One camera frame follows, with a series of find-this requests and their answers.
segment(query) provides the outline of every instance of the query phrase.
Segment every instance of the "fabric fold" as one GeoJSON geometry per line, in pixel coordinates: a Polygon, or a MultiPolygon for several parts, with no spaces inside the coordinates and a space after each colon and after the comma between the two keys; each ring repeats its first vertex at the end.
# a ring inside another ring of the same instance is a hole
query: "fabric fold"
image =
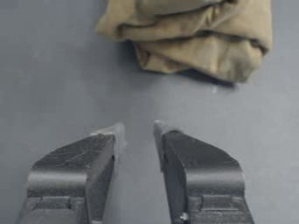
{"type": "Polygon", "coordinates": [[[146,70],[244,82],[272,45],[271,0],[110,0],[96,32],[134,41],[146,70]]]}

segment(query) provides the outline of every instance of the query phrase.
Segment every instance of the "crumpled cloth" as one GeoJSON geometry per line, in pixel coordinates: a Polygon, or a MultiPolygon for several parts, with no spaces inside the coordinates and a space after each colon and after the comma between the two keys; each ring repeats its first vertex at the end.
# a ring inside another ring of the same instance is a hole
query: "crumpled cloth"
{"type": "Polygon", "coordinates": [[[272,45],[271,0],[108,0],[95,30],[134,41],[144,70],[244,82],[272,45]]]}

